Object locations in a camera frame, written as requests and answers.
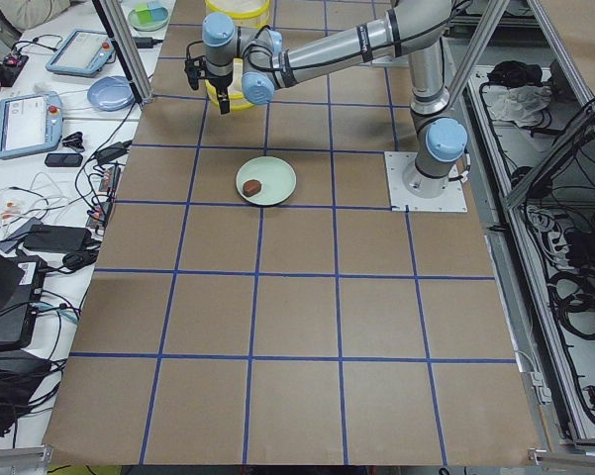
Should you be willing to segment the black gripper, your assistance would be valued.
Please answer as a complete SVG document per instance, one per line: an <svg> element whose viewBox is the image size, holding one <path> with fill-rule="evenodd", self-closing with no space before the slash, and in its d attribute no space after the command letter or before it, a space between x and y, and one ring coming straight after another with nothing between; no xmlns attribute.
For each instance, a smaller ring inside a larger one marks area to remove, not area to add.
<svg viewBox="0 0 595 475"><path fill-rule="evenodd" d="M217 76L211 80L215 89L215 95L219 101L220 113L226 115L230 113L229 86L232 84L231 76Z"/></svg>

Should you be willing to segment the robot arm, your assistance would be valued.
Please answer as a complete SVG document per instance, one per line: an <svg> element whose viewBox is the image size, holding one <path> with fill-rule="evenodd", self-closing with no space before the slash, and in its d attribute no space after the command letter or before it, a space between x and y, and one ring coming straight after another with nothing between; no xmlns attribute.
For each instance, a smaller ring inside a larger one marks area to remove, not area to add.
<svg viewBox="0 0 595 475"><path fill-rule="evenodd" d="M446 156L431 142L435 126L449 115L447 108L455 93L446 85L441 39L460 11L453 1L397 1L381 19L294 49L283 48L280 33L268 26L238 27L228 15L211 13L202 23L204 53L187 55L184 70L192 89L198 89L202 79L213 85L219 108L227 114L235 59L243 63L241 85L246 100L266 105L278 90L387 54L407 56L411 114L420 141L416 168L426 177L442 179L462 155L457 151Z"/></svg>

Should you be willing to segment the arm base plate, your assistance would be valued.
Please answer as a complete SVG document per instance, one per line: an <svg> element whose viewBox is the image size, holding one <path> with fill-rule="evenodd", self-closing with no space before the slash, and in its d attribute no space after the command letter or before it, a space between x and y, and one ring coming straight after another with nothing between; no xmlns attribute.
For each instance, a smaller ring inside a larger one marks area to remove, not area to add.
<svg viewBox="0 0 595 475"><path fill-rule="evenodd" d="M463 185L454 164L447 177L427 178L415 166L415 152L386 151L385 171L393 211L466 213Z"/></svg>

